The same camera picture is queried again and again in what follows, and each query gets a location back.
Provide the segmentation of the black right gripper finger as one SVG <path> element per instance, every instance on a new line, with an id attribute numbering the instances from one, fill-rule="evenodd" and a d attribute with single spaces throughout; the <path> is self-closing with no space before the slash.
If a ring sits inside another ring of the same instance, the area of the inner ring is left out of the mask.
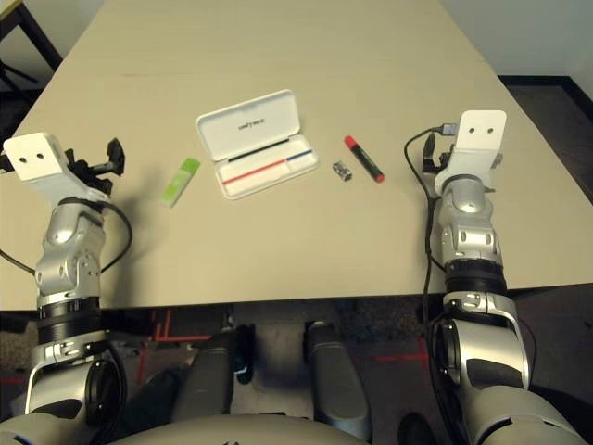
<path id="1" fill-rule="evenodd" d="M 438 167 L 434 162 L 435 151 L 435 132 L 430 132 L 423 146 L 423 165 L 424 173 L 438 173 Z"/>

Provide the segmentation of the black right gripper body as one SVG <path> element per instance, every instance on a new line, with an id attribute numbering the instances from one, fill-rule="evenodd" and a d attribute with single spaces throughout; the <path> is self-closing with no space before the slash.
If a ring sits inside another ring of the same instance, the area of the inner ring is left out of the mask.
<path id="1" fill-rule="evenodd" d="M 437 172 L 443 171 L 449 164 L 450 159 L 454 152 L 454 144 L 451 144 L 448 151 L 444 151 L 439 155 L 439 165 L 437 166 Z"/>

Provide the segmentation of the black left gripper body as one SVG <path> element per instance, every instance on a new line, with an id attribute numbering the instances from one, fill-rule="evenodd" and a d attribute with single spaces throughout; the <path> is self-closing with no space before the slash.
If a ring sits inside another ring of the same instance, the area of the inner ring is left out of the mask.
<path id="1" fill-rule="evenodd" d="M 64 154 L 68 161 L 69 170 L 85 185 L 106 195 L 111 194 L 112 182 L 109 179 L 100 178 L 100 175 L 113 172 L 113 162 L 111 160 L 90 166 L 84 159 L 76 160 L 72 149 L 67 149 Z"/>

